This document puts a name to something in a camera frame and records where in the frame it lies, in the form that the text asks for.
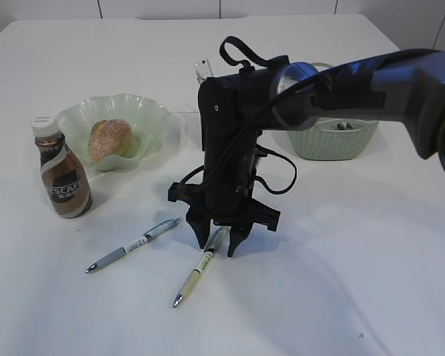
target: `robotic arm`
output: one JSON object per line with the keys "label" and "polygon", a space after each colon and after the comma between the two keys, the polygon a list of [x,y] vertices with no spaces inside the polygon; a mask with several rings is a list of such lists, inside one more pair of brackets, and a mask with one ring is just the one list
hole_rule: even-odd
{"label": "robotic arm", "polygon": [[[232,59],[227,43],[265,69]],[[225,39],[220,54],[242,68],[202,83],[198,104],[204,166],[168,191],[168,200],[190,205],[186,220],[201,248],[211,220],[231,226],[229,257],[254,223],[276,231],[280,212],[251,197],[255,181],[269,189],[257,176],[258,160],[281,156],[257,144],[263,130],[302,131],[319,116],[402,122],[418,155],[428,159],[438,152],[445,170],[445,52],[402,50],[319,73],[309,63],[289,63],[287,56],[261,59],[236,37]],[[200,171],[201,184],[186,183]],[[283,191],[269,191],[283,194],[294,181]]]}

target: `white table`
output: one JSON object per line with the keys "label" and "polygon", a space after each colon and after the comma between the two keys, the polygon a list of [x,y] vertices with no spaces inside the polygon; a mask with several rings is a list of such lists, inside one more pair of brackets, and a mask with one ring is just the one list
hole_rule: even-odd
{"label": "white table", "polygon": [[[224,247],[179,309],[200,256],[186,224],[84,273],[186,212],[166,192],[203,158],[192,63],[233,73],[218,56],[227,35],[263,57],[334,65],[395,50],[360,15],[31,21],[0,35],[0,356],[445,355],[445,175],[399,124],[381,123],[349,162],[297,159],[286,133],[265,133],[299,167],[289,194],[254,192],[282,211],[278,231],[255,226],[232,260]],[[28,122],[121,92],[175,113],[164,147],[126,174],[88,171],[92,212],[61,219]],[[266,159],[259,172],[281,188],[291,169]]]}

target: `bottle cap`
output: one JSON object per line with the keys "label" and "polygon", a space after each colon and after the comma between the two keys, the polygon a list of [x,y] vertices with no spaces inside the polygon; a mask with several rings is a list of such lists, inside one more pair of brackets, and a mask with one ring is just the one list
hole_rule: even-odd
{"label": "bottle cap", "polygon": [[31,129],[35,137],[49,137],[60,131],[56,118],[40,116],[31,121]]}

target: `pen tip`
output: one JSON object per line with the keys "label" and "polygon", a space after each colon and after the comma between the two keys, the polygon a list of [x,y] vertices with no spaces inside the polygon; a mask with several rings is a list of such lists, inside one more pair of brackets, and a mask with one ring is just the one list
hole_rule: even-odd
{"label": "pen tip", "polygon": [[92,273],[95,270],[97,270],[97,264],[93,264],[91,267],[89,267],[88,269],[86,269],[86,273]]}
{"label": "pen tip", "polygon": [[175,301],[173,302],[173,307],[176,308],[178,304],[180,304],[183,300],[183,296],[181,294],[178,294],[175,298]]}

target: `bread roll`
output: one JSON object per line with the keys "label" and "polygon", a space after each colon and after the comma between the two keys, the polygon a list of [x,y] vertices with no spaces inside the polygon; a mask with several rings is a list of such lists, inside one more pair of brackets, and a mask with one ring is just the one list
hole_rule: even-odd
{"label": "bread roll", "polygon": [[105,157],[120,156],[127,150],[132,140],[132,128],[121,119],[102,120],[90,130],[89,157],[93,164]]}

